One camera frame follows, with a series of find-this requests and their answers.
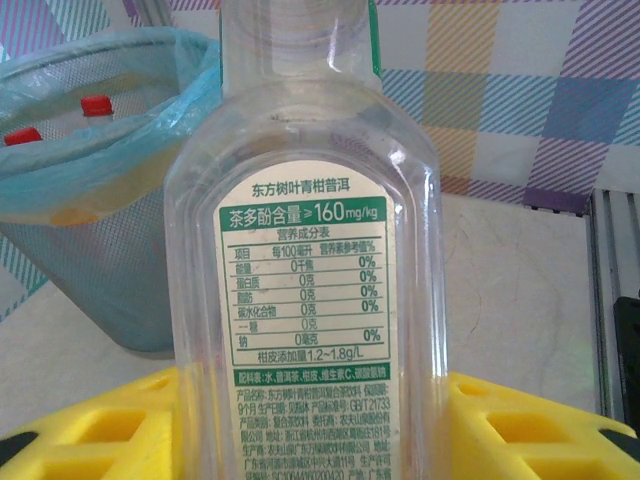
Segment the bottle neck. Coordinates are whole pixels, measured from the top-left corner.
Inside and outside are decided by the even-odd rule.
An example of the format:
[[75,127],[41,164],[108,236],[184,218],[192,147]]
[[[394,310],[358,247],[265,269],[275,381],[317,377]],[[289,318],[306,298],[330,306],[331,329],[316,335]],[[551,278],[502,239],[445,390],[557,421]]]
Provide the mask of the bottle neck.
[[375,2],[226,0],[221,39],[225,97],[265,81],[329,73],[381,90]]

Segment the bottle cap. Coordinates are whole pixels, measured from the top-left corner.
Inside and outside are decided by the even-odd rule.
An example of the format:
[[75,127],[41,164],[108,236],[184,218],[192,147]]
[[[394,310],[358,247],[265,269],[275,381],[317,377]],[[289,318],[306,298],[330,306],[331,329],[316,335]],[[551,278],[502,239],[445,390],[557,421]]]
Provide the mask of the bottle cap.
[[104,117],[113,115],[113,105],[107,95],[91,95],[80,100],[85,117]]
[[22,128],[4,136],[4,143],[6,143],[8,147],[40,140],[42,140],[42,136],[40,136],[40,132],[38,132],[35,127]]

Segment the wire mesh trash bin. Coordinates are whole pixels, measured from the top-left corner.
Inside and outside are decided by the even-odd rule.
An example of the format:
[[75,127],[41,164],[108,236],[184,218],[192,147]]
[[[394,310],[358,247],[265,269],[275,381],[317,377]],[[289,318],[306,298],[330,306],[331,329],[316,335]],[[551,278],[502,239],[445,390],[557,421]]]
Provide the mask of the wire mesh trash bin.
[[[162,182],[220,103],[218,43],[171,28],[108,34],[0,65],[0,232],[104,332],[172,348]],[[90,127],[81,99],[108,95]]]

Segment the table surface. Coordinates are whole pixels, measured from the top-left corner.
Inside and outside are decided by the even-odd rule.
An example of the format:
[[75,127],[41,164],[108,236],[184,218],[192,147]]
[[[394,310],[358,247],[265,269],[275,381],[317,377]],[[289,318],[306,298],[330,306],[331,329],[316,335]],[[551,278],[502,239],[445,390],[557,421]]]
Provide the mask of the table surface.
[[[595,410],[584,219],[443,199],[449,366]],[[0,323],[0,435],[173,365],[115,345],[51,283]]]

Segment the clear plastic bottle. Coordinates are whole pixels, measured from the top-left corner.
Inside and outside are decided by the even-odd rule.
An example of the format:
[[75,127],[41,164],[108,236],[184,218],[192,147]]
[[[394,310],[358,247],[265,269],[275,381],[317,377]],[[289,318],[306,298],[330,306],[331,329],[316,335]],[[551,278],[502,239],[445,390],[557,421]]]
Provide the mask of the clear plastic bottle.
[[372,3],[223,3],[165,188],[187,479],[449,478],[438,160],[360,68]]

